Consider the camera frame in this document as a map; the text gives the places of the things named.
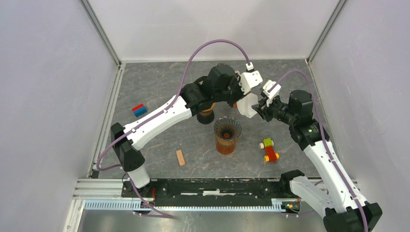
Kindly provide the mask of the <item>orange glass carafe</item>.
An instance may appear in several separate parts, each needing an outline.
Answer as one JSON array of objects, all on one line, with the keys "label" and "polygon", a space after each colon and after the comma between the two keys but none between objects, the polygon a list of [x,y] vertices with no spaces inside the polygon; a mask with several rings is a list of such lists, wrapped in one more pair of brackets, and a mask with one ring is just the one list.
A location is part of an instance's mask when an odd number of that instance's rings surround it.
[{"label": "orange glass carafe", "polygon": [[222,144],[220,142],[216,142],[216,150],[223,155],[229,155],[233,153],[235,150],[235,143],[231,144]]}]

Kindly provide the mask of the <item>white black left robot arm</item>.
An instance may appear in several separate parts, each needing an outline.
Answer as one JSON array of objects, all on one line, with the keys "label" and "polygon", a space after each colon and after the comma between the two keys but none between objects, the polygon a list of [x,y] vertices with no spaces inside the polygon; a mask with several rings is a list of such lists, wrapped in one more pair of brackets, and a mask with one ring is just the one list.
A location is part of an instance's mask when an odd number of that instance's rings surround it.
[{"label": "white black left robot arm", "polygon": [[112,148],[135,193],[146,197],[152,191],[141,148],[174,124],[210,109],[214,103],[224,101],[233,106],[245,96],[245,76],[245,72],[238,73],[229,65],[218,64],[208,75],[184,85],[178,96],[174,95],[139,121],[126,126],[112,125]]}]

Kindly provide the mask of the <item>light wooden ring holder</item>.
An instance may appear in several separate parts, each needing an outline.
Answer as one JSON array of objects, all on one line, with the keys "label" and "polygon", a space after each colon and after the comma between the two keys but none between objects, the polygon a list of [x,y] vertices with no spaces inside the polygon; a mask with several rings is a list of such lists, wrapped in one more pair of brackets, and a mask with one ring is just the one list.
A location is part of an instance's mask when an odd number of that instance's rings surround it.
[{"label": "light wooden ring holder", "polygon": [[215,107],[215,105],[216,105],[216,103],[212,103],[211,106],[210,106],[208,109],[204,109],[204,110],[202,110],[200,113],[201,113],[201,114],[206,114],[206,113],[212,111],[213,108]]}]

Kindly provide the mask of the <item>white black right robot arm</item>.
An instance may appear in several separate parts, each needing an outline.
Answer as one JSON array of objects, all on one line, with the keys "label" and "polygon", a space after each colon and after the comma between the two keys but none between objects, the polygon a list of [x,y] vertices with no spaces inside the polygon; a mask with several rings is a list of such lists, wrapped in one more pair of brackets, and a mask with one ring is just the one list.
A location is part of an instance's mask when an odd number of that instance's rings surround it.
[{"label": "white black right robot arm", "polygon": [[293,170],[281,175],[280,193],[304,200],[321,216],[328,232],[373,231],[382,209],[378,203],[368,202],[343,169],[321,120],[314,118],[312,95],[294,90],[288,103],[274,92],[265,90],[261,95],[253,109],[267,122],[276,119],[289,126],[291,138],[314,164],[328,191],[313,185],[300,170]]}]

